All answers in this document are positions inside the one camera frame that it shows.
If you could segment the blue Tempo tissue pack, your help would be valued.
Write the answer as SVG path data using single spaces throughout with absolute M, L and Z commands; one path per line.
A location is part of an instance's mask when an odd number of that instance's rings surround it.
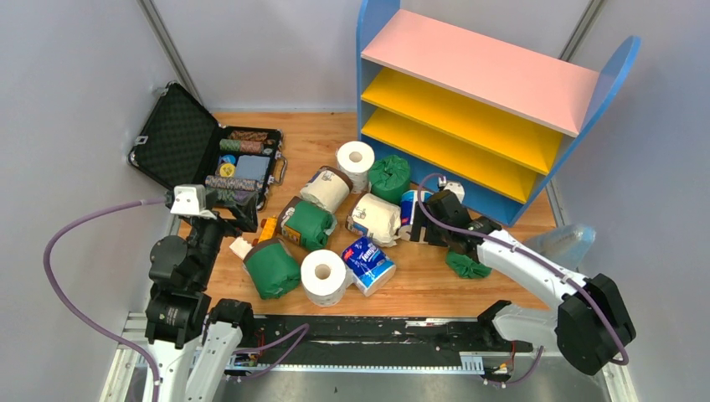
M 417 190 L 409 190 L 405 192 L 400 199 L 400 228 L 398 236 L 400 239 L 409 240 L 409 228 L 413 217 L 414 209 L 420 209 L 418 204 L 419 192 Z

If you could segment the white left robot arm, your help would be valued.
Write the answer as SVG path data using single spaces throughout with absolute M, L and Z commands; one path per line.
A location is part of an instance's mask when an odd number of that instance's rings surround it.
M 203 185 L 167 191 L 165 206 L 188 223 L 187 238 L 169 235 L 150 251 L 150 300 L 145 310 L 145 401 L 211 401 L 229 355 L 256 335 L 248 302 L 222 299 L 210 305 L 206 290 L 224 238 L 256 231 L 257 198 L 220 201 Z

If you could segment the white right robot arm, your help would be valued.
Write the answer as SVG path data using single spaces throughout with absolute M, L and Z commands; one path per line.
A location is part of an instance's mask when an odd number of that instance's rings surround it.
M 450 191 L 414 200 L 428 226 L 454 251 L 502 273 L 532 293 L 546 309 L 500 300 L 479 315 L 483 346 L 499 349 L 523 341 L 559 351 L 579 372 L 597 374 L 604 366 L 627 365 L 626 349 L 636 337 L 616 283 L 604 274 L 588 277 L 566 269 L 516 240 L 486 217 L 473 219 Z

